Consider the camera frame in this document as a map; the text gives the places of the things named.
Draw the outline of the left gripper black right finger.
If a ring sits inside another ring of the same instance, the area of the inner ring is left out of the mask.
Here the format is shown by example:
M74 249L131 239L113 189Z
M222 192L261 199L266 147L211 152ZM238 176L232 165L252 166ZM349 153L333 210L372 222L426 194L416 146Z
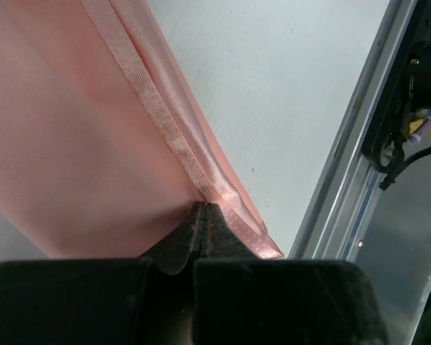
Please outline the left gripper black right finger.
M216 204L193 247L195 344L386 344L371 283L340 260L259 259Z

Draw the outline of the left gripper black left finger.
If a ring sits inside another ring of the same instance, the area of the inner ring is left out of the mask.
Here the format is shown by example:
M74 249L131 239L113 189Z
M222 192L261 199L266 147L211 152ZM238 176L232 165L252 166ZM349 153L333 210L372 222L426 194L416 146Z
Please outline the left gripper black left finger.
M190 344L205 204L136 259L0 262L0 344Z

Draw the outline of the pink satin napkin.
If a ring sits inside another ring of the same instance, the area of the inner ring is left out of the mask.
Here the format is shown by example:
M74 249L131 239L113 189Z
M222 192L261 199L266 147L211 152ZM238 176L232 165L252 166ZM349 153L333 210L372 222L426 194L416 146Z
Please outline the pink satin napkin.
M0 212L50 257L138 257L196 201L282 256L147 4L0 1Z

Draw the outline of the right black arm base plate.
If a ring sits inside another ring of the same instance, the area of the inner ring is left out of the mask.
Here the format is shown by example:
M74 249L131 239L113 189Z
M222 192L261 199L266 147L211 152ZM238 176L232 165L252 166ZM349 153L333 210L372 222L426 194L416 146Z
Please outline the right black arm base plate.
M362 152L386 190L431 147L406 157L404 144L431 124L431 1L417 1L372 117Z

